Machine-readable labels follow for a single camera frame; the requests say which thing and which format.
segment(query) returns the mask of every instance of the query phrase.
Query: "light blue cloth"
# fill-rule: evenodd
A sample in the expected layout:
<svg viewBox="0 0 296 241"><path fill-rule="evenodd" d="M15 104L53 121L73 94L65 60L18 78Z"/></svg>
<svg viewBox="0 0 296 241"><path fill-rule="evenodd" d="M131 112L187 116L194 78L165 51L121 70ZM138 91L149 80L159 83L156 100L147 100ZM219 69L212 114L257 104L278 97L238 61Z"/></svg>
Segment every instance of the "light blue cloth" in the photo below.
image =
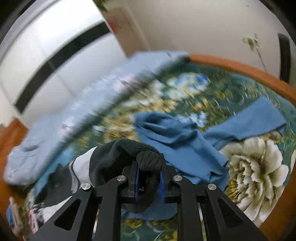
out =
<svg viewBox="0 0 296 241"><path fill-rule="evenodd" d="M135 119L135 130L139 139L153 146L164 154L168 165L176 168L192 183L207 185L216 184L225 189L229 175L225 158L219 149L230 141L243 140L265 134L278 129L281 133L286 122L280 112L266 98L260 98L218 126L209 128L206 132L199 131L196 123L180 122L169 114L146 112L138 113ZM129 214L128 218L161 220L176 214L176 205L170 212L162 212L161 203L157 197L156 203L142 214Z"/></svg>

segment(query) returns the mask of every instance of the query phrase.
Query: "floral bedspread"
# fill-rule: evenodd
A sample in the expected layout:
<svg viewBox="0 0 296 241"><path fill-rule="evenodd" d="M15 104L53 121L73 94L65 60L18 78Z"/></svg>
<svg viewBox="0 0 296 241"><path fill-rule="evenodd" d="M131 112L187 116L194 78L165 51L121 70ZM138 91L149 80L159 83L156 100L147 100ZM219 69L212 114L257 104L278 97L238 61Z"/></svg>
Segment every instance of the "floral bedspread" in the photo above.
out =
<svg viewBox="0 0 296 241"><path fill-rule="evenodd" d="M201 131L218 125L257 98L267 97L287 122L277 131L230 143L220 152L228 159L230 179L225 193L257 225L268 217L287 184L296 157L295 107L256 81L218 68L187 63L159 76L146 88L114 107L70 143L27 196L27 206L47 182L58 163L68 164L94 146L114 139L138 140L133 128L136 112L166 112L190 118ZM122 220L121 240L177 240L177 217L164 221Z"/></svg>

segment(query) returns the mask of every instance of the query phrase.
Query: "wooden bed frame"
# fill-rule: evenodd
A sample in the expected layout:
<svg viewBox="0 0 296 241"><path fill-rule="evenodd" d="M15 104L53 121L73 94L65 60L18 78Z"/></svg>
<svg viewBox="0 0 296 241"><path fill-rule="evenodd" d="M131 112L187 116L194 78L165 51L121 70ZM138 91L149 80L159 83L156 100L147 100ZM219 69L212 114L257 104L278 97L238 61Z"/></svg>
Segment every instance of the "wooden bed frame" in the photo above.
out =
<svg viewBox="0 0 296 241"><path fill-rule="evenodd" d="M220 67L230 72L235 72L248 76L259 83L262 83L285 99L289 100L296 106L296 89L287 83L279 80L278 78L267 74L257 68L239 63L237 61L227 60L223 58L206 56L206 55L191 55L191 62L198 64L206 64L211 66ZM0 136L0 214L5 217L5 211L9 204L9 197L15 197L16 201L20 204L23 201L23 194L17 190L9 187L3 182L3 169L6 164L6 158L10 150L19 145L24 138L27 129L14 119L10 125L5 128ZM261 225L260 230L270 241L278 241L283 235L285 229L288 227L291 219L296 215L296 168L293 170L288 184L286 185L282 196L277 202L275 208Z"/></svg>

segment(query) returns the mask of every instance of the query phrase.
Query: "bed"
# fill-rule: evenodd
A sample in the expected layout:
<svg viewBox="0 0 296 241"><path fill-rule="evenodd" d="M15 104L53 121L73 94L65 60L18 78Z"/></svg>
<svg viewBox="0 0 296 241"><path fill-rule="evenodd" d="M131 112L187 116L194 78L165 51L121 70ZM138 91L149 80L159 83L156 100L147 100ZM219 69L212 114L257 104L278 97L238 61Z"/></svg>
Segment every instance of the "bed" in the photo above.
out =
<svg viewBox="0 0 296 241"><path fill-rule="evenodd" d="M259 209L254 223L269 240L278 240L295 214L295 194L292 191L295 171L292 172L292 169L296 156L296 90L263 71L235 61L200 55L191 55L190 60L161 74L148 86L98 117L65 146L28 193L25 207L32 209L37 204L36 196L58 165L65 166L89 149L114 139L138 140L133 129L133 114L136 112L156 111L178 118L190 118L201 131L205 131L265 96L278 108L287 125L282 136L268 133L260 138L274 141L282 155L281 165L288 168L288 172L286 174L279 170L284 181L282 185L273 187L275 208L266 220L260 220ZM235 178L229 180L225 193L238 202ZM138 241L143 238L177 240L176 217L150 222L122 219L121 240Z"/></svg>

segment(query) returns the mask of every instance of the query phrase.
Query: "blue cloth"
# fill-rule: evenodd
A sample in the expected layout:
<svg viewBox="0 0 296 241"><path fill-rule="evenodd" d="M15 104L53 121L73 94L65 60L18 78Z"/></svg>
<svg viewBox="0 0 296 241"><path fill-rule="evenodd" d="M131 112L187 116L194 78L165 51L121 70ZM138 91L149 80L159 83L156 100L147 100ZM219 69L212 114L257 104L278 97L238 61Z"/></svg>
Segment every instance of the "blue cloth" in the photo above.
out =
<svg viewBox="0 0 296 241"><path fill-rule="evenodd" d="M9 224L9 227L13 228L15 226L15 222L13 221L13 217L12 217L11 205L9 205L6 210L6 220Z"/></svg>
<svg viewBox="0 0 296 241"><path fill-rule="evenodd" d="M229 175L225 158L219 149L233 140L243 140L278 129L281 133L286 122L266 98L260 98L218 126L206 132L199 131L196 123L183 123L169 114L138 113L135 130L139 139L164 154L168 165L176 168L179 175L192 183L216 184L225 189ZM152 206L166 205L155 199ZM176 214L176 206L171 217ZM147 209L144 213L129 214L128 218L161 220L168 217L168 211Z"/></svg>

